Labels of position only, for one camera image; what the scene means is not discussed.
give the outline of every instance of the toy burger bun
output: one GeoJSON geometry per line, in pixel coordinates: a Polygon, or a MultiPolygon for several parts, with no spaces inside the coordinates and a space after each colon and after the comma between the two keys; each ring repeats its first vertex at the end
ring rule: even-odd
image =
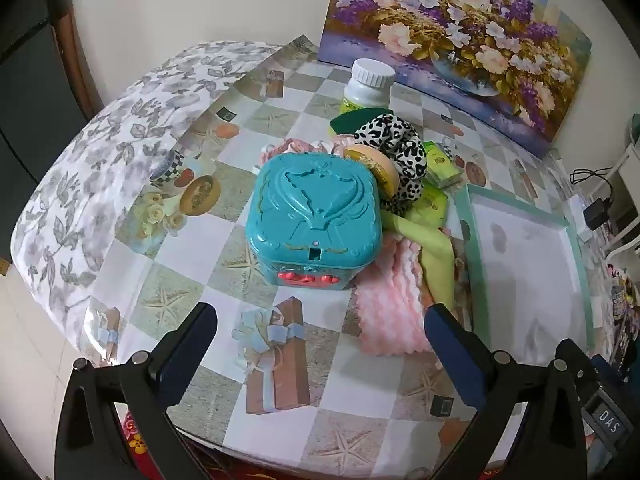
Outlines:
{"type": "Polygon", "coordinates": [[[220,183],[213,175],[204,175],[189,184],[180,197],[180,212],[199,216],[209,211],[220,198],[220,183]]]}
{"type": "Polygon", "coordinates": [[[382,198],[391,198],[400,186],[400,175],[388,156],[364,144],[352,144],[344,149],[344,156],[364,164],[378,182],[382,198]]]}

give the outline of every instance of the teal plastic jewelry box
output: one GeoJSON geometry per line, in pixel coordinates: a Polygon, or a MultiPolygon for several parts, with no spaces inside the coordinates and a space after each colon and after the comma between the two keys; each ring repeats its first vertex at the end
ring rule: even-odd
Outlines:
{"type": "Polygon", "coordinates": [[[325,153],[283,153],[255,183],[246,238],[273,285],[342,289],[380,252],[372,173],[325,153]]]}

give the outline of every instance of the leopard print scrunchie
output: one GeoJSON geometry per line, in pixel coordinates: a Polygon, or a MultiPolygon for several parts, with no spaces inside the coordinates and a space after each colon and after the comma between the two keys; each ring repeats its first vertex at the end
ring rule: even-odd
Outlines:
{"type": "Polygon", "coordinates": [[[380,207],[402,216],[411,202],[422,195],[422,178],[427,165],[422,141],[411,123],[393,114],[382,114],[361,126],[354,134],[358,144],[366,144],[391,159],[400,175],[398,192],[380,207]]]}

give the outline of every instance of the flower painting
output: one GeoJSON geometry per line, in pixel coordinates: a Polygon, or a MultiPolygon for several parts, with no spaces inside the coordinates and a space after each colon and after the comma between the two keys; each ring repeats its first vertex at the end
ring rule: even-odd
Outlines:
{"type": "Polygon", "coordinates": [[[331,0],[318,57],[360,57],[544,155],[591,41],[548,0],[331,0]]]}

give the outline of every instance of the box lid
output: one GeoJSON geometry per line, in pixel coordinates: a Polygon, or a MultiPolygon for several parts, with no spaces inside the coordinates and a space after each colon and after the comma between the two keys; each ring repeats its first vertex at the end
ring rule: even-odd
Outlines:
{"type": "Polygon", "coordinates": [[[378,188],[359,162],[325,153],[283,153],[255,183],[246,237],[263,260],[355,268],[382,243],[378,188]]]}

